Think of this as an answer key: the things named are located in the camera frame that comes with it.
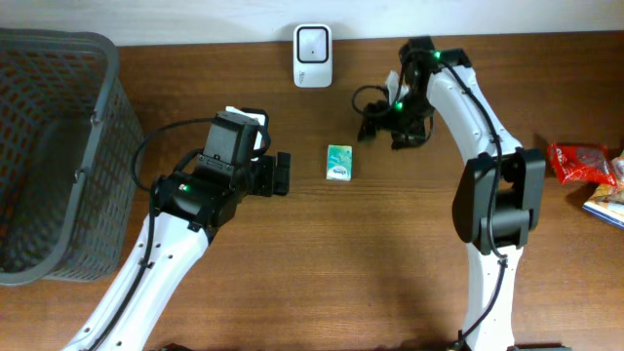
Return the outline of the yellow wet wipes pack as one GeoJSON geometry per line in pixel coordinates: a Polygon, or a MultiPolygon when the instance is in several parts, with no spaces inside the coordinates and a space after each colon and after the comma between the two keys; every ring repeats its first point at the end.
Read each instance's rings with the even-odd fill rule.
{"type": "Polygon", "coordinates": [[[619,229],[623,228],[623,154],[614,158],[611,165],[617,185],[601,184],[583,204],[582,209],[619,229]]]}

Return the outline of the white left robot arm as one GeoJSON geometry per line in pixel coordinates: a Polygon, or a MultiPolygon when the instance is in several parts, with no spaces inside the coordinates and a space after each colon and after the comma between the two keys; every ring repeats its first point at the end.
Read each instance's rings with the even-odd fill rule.
{"type": "Polygon", "coordinates": [[[291,156],[268,155],[269,116],[226,107],[206,144],[148,187],[148,214],[128,259],[69,350],[140,350],[177,286],[248,196],[286,196],[291,156]]]}

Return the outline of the red candy bag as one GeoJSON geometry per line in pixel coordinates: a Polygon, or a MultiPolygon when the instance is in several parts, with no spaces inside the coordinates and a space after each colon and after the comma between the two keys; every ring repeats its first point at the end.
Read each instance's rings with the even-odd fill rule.
{"type": "Polygon", "coordinates": [[[560,183],[586,181],[596,184],[617,184],[616,173],[607,160],[604,146],[587,143],[551,143],[547,154],[560,183]]]}

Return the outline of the green Kleenex tissue pack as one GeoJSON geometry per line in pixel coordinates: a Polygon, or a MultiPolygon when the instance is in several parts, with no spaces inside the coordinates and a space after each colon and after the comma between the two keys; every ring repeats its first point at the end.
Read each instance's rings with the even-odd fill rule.
{"type": "Polygon", "coordinates": [[[353,150],[350,145],[328,147],[326,179],[350,181],[352,177],[353,150]]]}

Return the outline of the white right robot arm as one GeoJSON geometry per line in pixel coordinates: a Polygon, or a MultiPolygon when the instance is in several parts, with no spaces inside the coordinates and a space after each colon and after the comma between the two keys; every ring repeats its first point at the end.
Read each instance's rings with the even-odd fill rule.
{"type": "Polygon", "coordinates": [[[496,117],[461,48],[437,50],[428,36],[399,51],[400,72],[381,87],[384,98],[359,113],[360,141],[384,130],[394,150],[419,147],[440,115],[464,170],[451,206],[455,232],[469,260],[468,310],[452,350],[514,350],[512,307],[518,265],[537,226],[546,163],[496,117]]]}

